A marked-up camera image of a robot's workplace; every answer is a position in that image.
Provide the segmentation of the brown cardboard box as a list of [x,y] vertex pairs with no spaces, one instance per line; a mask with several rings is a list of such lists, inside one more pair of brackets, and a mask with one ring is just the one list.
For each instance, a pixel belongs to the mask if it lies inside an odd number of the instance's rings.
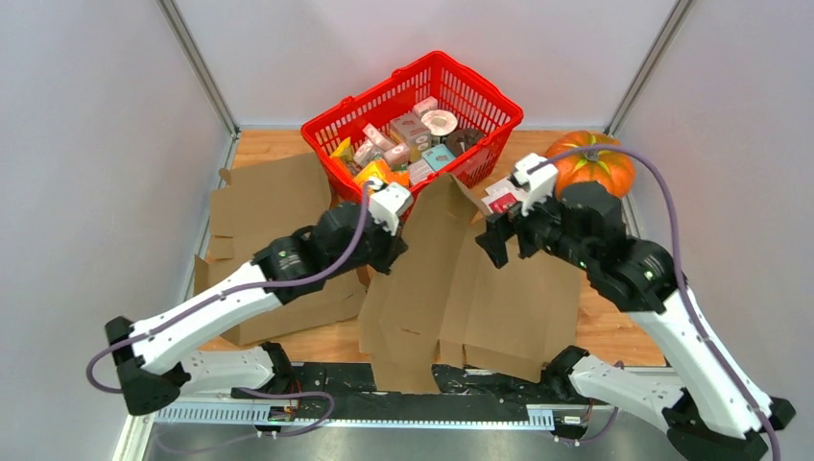
[[539,382],[575,344],[583,274],[542,252],[522,259],[515,240],[494,267],[476,243],[485,212],[449,174],[418,195],[402,232],[408,249],[374,276],[359,314],[377,389],[436,394],[436,363]]

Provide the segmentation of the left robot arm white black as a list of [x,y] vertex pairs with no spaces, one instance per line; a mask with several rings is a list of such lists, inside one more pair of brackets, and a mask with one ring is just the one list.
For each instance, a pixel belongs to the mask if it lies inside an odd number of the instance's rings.
[[263,313],[323,290],[329,279],[371,266],[387,274],[407,245],[400,218],[412,201],[376,193],[344,203],[306,226],[273,240],[232,274],[184,303],[133,322],[105,326],[119,394],[133,416],[154,413],[181,396],[228,390],[235,398],[265,393],[279,399],[294,389],[288,356],[265,342],[242,352],[202,352],[211,338]]

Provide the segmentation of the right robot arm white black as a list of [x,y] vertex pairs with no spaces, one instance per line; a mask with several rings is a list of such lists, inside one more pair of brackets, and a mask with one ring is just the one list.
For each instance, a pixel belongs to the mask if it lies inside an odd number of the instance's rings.
[[582,269],[590,286],[634,320],[679,377],[663,384],[577,346],[547,366],[553,398],[599,400],[663,432],[688,460],[779,459],[778,432],[795,416],[785,399],[761,391],[733,361],[702,316],[674,258],[660,244],[631,237],[620,200],[596,182],[560,197],[518,203],[487,218],[477,244],[496,267],[544,252]]

